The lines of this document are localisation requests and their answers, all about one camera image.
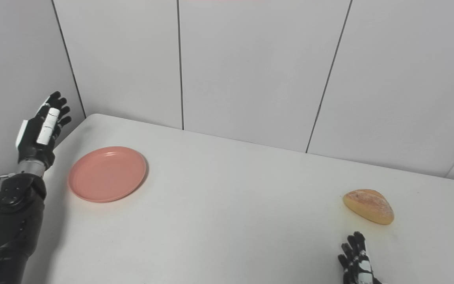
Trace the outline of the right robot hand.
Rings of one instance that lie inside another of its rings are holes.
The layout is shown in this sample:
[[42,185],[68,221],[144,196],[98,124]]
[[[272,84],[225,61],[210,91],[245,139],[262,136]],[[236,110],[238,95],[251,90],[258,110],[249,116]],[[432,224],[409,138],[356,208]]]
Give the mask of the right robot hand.
[[343,253],[338,255],[343,269],[343,284],[380,284],[380,280],[374,276],[364,235],[355,231],[346,240],[341,244]]

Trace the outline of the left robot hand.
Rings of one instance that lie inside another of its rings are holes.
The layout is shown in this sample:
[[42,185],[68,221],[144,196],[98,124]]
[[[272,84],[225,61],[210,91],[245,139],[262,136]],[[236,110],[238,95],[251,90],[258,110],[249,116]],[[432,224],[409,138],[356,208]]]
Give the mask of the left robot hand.
[[62,129],[72,121],[67,102],[59,91],[55,91],[33,118],[23,121],[16,139],[18,163],[38,161],[46,170],[53,165],[56,141]]

